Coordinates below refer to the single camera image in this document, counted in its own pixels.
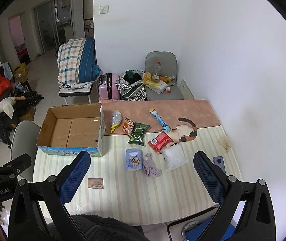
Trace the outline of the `white soft pack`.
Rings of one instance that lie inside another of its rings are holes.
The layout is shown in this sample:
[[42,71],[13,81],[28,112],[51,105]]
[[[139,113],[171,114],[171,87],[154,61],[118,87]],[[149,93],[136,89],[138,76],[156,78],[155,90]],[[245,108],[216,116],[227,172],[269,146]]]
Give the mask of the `white soft pack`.
[[162,155],[164,156],[166,171],[174,170],[189,162],[189,159],[184,156],[183,149],[179,144],[163,149]]

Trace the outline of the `mauve cloth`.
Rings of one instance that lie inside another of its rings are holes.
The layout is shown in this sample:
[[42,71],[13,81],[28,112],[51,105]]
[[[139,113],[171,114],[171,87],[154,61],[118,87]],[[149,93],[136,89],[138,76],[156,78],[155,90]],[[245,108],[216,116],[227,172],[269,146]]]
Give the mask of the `mauve cloth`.
[[158,169],[155,165],[153,160],[153,155],[151,153],[146,153],[145,157],[143,158],[143,170],[147,177],[159,177],[163,174],[163,172]]

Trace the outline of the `blue cartoon tissue pack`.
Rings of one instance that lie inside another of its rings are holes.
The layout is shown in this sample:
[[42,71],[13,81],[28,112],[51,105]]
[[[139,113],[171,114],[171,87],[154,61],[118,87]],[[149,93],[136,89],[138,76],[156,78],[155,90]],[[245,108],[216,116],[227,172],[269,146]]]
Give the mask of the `blue cartoon tissue pack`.
[[136,171],[142,169],[142,150],[127,149],[125,152],[125,169],[127,171]]

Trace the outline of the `blue stick packet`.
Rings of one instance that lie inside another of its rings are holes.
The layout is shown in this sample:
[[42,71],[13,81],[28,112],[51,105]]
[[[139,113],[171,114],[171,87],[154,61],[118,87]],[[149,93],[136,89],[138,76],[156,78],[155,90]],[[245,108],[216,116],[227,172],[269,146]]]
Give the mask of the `blue stick packet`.
[[170,132],[172,130],[154,108],[151,108],[149,112],[159,122],[159,124],[161,124],[165,132]]

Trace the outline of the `yellow silver snack bag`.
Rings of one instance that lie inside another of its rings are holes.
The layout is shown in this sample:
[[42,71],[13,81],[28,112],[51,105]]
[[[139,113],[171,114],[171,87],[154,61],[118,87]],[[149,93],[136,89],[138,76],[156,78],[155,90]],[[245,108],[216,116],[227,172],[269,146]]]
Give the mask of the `yellow silver snack bag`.
[[111,121],[111,129],[110,132],[114,133],[114,131],[120,126],[122,123],[122,114],[118,110],[114,110],[112,114],[112,121]]

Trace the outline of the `green snack bag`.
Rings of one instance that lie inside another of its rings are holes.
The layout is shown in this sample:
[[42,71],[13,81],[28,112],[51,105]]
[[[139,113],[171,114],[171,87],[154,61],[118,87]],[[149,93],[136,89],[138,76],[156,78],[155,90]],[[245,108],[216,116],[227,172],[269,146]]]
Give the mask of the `green snack bag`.
[[142,124],[142,123],[135,123],[128,143],[144,146],[145,145],[144,135],[149,128],[150,128],[150,125]]

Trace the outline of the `orange cartoon snack bag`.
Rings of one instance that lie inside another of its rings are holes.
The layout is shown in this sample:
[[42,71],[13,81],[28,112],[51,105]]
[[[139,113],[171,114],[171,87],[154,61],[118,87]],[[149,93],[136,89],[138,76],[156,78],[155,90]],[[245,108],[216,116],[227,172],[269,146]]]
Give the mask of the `orange cartoon snack bag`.
[[135,123],[131,119],[125,117],[124,124],[122,126],[122,130],[129,138],[132,135],[132,130],[133,130],[134,126],[135,126]]

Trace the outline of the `smartphone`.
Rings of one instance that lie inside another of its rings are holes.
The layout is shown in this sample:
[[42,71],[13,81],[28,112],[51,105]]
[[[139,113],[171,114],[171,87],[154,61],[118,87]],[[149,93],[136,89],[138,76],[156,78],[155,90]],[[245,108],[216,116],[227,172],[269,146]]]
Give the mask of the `smartphone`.
[[215,157],[213,158],[213,163],[214,163],[214,165],[220,167],[221,170],[222,170],[224,173],[226,173],[226,171],[225,171],[225,165],[224,165],[224,159],[223,159],[222,156],[215,156]]

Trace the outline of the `small brown label card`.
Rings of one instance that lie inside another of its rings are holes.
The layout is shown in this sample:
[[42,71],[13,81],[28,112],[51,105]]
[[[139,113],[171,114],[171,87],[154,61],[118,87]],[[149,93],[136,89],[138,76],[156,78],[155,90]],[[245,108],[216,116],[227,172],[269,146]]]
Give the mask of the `small brown label card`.
[[103,182],[103,179],[88,178],[87,186],[90,189],[103,189],[104,182]]

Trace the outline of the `grey round chair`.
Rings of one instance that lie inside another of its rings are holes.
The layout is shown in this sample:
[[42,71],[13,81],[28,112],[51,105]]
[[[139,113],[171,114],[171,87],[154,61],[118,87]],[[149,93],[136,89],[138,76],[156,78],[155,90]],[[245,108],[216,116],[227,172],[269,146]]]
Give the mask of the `grey round chair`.
[[21,121],[13,134],[11,144],[11,159],[15,159],[23,154],[28,154],[31,157],[31,165],[20,175],[32,182],[35,160],[37,154],[37,137],[40,132],[40,126],[33,123],[32,121]]

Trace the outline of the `open cardboard box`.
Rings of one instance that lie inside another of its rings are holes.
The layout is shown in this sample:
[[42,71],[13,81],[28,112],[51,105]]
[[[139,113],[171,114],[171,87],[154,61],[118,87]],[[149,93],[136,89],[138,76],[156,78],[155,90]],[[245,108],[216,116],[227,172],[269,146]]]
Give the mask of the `open cardboard box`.
[[102,157],[105,122],[100,103],[50,107],[37,138],[37,147],[57,156],[86,151]]

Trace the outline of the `white goose plush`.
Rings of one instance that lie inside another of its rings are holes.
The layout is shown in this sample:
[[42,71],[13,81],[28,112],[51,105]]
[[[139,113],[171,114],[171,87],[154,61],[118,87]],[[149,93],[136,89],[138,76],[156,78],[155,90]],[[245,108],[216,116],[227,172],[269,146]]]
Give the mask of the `white goose plush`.
[[26,97],[7,97],[0,102],[0,113],[4,112],[10,119],[12,119],[14,115],[14,108],[13,105],[16,101],[23,101]]

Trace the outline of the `pink cat table mat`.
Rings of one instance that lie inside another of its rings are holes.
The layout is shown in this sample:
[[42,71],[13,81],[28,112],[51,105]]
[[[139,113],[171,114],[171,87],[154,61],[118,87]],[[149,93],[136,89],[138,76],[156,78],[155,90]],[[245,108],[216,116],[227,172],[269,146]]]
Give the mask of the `pink cat table mat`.
[[111,133],[111,122],[114,110],[122,117],[134,123],[150,125],[148,133],[160,133],[163,127],[150,113],[155,109],[165,123],[172,129],[169,136],[174,141],[192,141],[197,130],[216,127],[221,123],[207,100],[159,100],[159,101],[112,101],[104,100],[102,110],[106,125],[105,135],[123,135],[122,126]]

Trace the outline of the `brown cardboard box on floor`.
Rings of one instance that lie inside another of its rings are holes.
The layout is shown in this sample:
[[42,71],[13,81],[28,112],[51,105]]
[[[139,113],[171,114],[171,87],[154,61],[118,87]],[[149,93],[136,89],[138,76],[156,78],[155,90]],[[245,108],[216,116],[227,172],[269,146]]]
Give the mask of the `brown cardboard box on floor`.
[[27,66],[25,63],[19,64],[17,68],[14,69],[14,77],[20,83],[24,83],[28,80]]

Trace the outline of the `pink suitcase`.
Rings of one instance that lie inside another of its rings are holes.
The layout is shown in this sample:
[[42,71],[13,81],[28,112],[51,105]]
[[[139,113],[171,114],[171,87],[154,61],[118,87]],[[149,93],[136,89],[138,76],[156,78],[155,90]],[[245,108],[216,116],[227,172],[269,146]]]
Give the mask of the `pink suitcase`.
[[116,86],[119,75],[115,73],[105,73],[99,76],[98,93],[100,99],[119,100],[120,93]]

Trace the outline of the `black white patterned bag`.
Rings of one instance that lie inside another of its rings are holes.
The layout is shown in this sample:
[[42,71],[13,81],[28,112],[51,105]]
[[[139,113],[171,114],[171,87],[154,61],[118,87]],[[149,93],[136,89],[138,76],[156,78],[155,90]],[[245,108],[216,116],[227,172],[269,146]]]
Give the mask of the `black white patterned bag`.
[[119,76],[115,82],[122,100],[145,101],[147,93],[142,83],[144,72],[141,70],[128,70]]

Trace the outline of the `plaid folded quilt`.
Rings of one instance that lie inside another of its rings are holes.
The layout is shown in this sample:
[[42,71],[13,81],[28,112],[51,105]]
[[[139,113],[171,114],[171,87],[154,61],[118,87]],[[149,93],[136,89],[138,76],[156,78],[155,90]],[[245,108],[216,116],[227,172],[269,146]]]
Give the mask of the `plaid folded quilt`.
[[93,38],[70,39],[57,50],[58,82],[65,85],[95,81],[101,69]]

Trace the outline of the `yellow plastic bag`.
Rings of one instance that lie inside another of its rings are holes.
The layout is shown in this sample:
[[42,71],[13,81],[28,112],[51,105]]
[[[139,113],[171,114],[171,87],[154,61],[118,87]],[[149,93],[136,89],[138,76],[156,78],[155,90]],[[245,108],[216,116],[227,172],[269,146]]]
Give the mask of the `yellow plastic bag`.
[[158,86],[158,82],[152,81],[152,76],[149,72],[145,72],[142,78],[142,83],[149,88],[156,88]]

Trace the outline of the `clear plastic bottle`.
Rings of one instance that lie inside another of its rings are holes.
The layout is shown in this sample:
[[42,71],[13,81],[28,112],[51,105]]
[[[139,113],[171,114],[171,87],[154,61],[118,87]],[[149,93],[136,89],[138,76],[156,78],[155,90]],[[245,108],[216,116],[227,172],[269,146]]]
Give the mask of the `clear plastic bottle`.
[[154,67],[154,70],[153,70],[153,76],[152,76],[152,81],[154,83],[158,83],[159,82],[161,71],[162,71],[161,62],[157,61],[156,64],[155,64],[155,67]]

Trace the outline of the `grey cushioned chair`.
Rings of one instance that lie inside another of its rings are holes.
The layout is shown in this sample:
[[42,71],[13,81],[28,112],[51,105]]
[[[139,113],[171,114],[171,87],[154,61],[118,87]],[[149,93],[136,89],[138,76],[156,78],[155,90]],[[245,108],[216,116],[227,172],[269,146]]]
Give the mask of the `grey cushioned chair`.
[[153,76],[153,70],[157,61],[161,62],[161,75],[156,88],[145,86],[147,100],[182,100],[183,95],[176,85],[178,65],[176,56],[172,52],[153,51],[147,54],[145,72]]

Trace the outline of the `wall switch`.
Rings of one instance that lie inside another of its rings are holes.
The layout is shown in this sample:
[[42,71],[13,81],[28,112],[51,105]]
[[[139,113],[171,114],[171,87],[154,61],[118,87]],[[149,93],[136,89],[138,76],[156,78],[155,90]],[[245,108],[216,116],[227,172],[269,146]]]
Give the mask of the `wall switch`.
[[99,13],[100,14],[108,14],[109,13],[109,6],[108,5],[100,5],[99,6]]

